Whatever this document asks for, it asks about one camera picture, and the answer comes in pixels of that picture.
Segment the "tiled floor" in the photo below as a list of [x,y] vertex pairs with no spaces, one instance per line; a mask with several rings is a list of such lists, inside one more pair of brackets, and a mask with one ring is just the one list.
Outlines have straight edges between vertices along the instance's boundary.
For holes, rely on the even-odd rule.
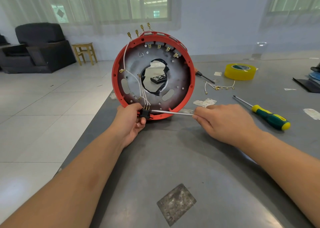
[[0,223],[57,172],[112,91],[112,65],[0,72]]

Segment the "metal plate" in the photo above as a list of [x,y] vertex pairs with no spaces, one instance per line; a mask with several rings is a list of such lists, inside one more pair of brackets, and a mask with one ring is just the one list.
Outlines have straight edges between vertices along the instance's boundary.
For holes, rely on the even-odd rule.
[[[169,111],[169,108],[174,109],[182,102],[188,92],[190,86],[190,68],[185,63],[184,57],[175,58],[173,55],[174,53],[172,50],[166,51],[166,46],[162,46],[158,49],[157,46],[152,45],[152,48],[148,48],[145,47],[144,43],[128,49],[126,52],[126,70],[137,78],[138,74],[141,74],[144,69],[150,66],[152,60],[162,59],[167,63],[169,68],[167,73],[168,80],[166,86],[161,90],[160,95],[156,96],[142,88],[142,91],[145,91],[147,99],[151,104],[150,109],[159,110],[161,108],[165,111]],[[123,69],[122,61],[120,62],[120,69]],[[126,78],[128,81],[128,86],[130,88],[129,94],[125,94],[121,87],[121,80],[123,78]],[[131,104],[139,102],[142,106],[144,105],[143,99],[138,100],[140,97],[139,84],[130,73],[127,71],[119,73],[118,83],[121,94],[127,103]],[[167,101],[163,101],[162,96],[170,89],[174,90],[174,95]]]

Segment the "table surface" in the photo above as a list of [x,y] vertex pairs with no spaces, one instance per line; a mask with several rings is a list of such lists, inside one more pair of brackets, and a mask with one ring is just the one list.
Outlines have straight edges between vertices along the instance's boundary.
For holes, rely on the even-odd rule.
[[[236,95],[251,104],[287,118],[286,132],[272,129],[258,116],[255,123],[286,143],[320,158],[320,121],[302,109],[320,112],[320,94],[308,93],[292,77],[306,79],[318,60],[243,61],[258,68],[254,80],[236,81],[234,90],[196,85],[185,109],[195,100],[212,98],[217,104],[236,104]],[[234,62],[197,63],[195,67],[218,85],[233,80],[214,76]],[[284,88],[296,89],[286,91]],[[62,168],[111,124],[119,102],[106,99]],[[282,189],[237,148],[209,137],[189,116],[150,121],[122,152],[100,197],[91,227],[169,227],[157,201],[183,183],[196,203],[174,227],[313,227]]]

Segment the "worn patch on table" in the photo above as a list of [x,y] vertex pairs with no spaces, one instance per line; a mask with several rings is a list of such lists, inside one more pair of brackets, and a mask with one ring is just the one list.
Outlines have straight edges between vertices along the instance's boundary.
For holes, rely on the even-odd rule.
[[201,101],[201,100],[196,100],[194,101],[193,103],[195,105],[199,105],[199,106],[202,106],[202,107],[207,107],[209,105],[214,105],[217,101],[216,100],[213,100],[213,99],[206,99],[205,101]]
[[303,109],[303,111],[315,120],[320,120],[320,113],[314,109]]
[[168,222],[172,226],[184,213],[186,213],[197,200],[187,190],[183,184],[179,184],[173,190],[166,194],[157,202],[159,209]]
[[193,109],[182,109],[179,113],[193,114]]
[[111,98],[111,99],[117,99],[117,96],[115,95],[115,93],[111,93],[111,94],[110,94],[110,98]]

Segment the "clear packing tape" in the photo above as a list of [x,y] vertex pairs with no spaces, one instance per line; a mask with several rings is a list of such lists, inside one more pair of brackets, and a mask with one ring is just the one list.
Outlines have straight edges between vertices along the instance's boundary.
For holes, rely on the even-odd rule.
[[226,66],[224,75],[233,80],[252,80],[256,70],[254,66],[233,63]]

